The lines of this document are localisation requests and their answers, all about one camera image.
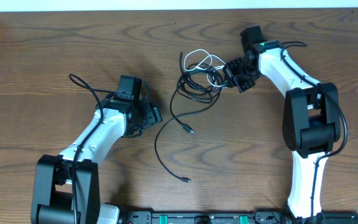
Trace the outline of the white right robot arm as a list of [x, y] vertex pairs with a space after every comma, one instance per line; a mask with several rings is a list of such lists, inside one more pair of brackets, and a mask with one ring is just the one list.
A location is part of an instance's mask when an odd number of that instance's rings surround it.
[[333, 146], [347, 140], [347, 124], [333, 83], [309, 76], [289, 56], [300, 41], [267, 41], [259, 26], [240, 33], [244, 56], [223, 67], [227, 87], [244, 92], [267, 77], [285, 98], [282, 134], [291, 150], [293, 172], [286, 223], [321, 223], [320, 193], [324, 166], [336, 155]]

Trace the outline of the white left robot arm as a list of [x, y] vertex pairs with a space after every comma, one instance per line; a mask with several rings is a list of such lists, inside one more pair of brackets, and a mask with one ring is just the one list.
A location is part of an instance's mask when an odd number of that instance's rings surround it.
[[56, 156], [44, 154], [35, 168], [32, 223], [126, 223], [116, 205], [102, 203], [99, 167], [120, 138], [136, 138], [162, 117], [149, 87], [121, 76], [118, 88], [96, 100], [94, 117], [79, 137]]

